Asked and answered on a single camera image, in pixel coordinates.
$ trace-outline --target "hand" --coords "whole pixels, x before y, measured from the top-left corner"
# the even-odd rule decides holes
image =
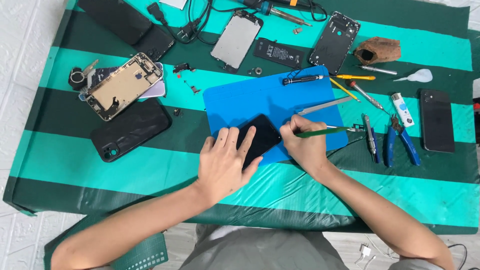
[[[256,128],[252,126],[237,150],[239,129],[224,127],[218,132],[215,141],[213,137],[205,140],[200,151],[200,166],[196,184],[211,203],[215,204],[226,196],[246,185],[257,171],[263,157],[257,157],[242,172],[243,162],[248,149],[252,145]]]
[[[280,127],[283,145],[288,154],[315,180],[321,182],[322,171],[331,164],[325,150],[325,135],[300,138],[294,133],[317,131],[326,129],[324,122],[312,122],[298,115],[293,115],[291,120]]]

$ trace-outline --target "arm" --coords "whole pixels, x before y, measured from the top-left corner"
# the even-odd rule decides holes
[[[325,129],[294,115],[280,128],[288,153],[316,181],[346,202],[401,258],[420,258],[454,270],[448,247],[427,227],[387,199],[337,169],[325,155],[325,136],[298,138],[293,132]]]
[[[248,183],[262,157],[242,172],[255,135],[248,131],[237,150],[238,128],[222,128],[208,137],[200,152],[198,179],[192,185],[130,206],[63,241],[51,259],[52,270],[81,270],[119,258],[144,239],[212,207]]]

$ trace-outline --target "phone screen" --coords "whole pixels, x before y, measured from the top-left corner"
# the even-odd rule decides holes
[[[247,168],[255,158],[265,154],[268,150],[272,149],[282,141],[280,133],[270,120],[264,114],[260,114],[240,128],[237,149],[240,147],[251,126],[255,126],[257,131],[255,137],[253,137],[252,145],[247,152],[247,156],[245,157],[245,162],[243,163],[242,168],[243,170]]]
[[[423,147],[429,151],[454,153],[452,107],[448,94],[423,89],[420,95]]]

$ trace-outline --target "blue silicone repair mat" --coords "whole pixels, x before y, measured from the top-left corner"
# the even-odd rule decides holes
[[[302,70],[297,77],[307,75],[328,75],[328,72],[325,67],[317,66]],[[213,136],[216,137],[222,127],[241,127],[260,113],[265,114],[279,129],[293,114],[304,108],[335,100],[328,78],[283,86],[282,79],[287,76],[292,75],[290,72],[281,73],[205,90],[205,108]],[[343,126],[337,105],[306,114],[305,118]],[[326,136],[327,150],[344,147],[347,142],[346,132]],[[291,157],[280,143],[264,154],[260,164],[289,159]]]

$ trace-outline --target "white lighter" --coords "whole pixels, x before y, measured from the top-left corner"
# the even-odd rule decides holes
[[[396,93],[392,95],[393,104],[395,105],[396,111],[398,112],[398,116],[402,120],[404,127],[409,127],[415,125],[413,122],[412,116],[408,111],[407,105],[402,98],[400,93]]]

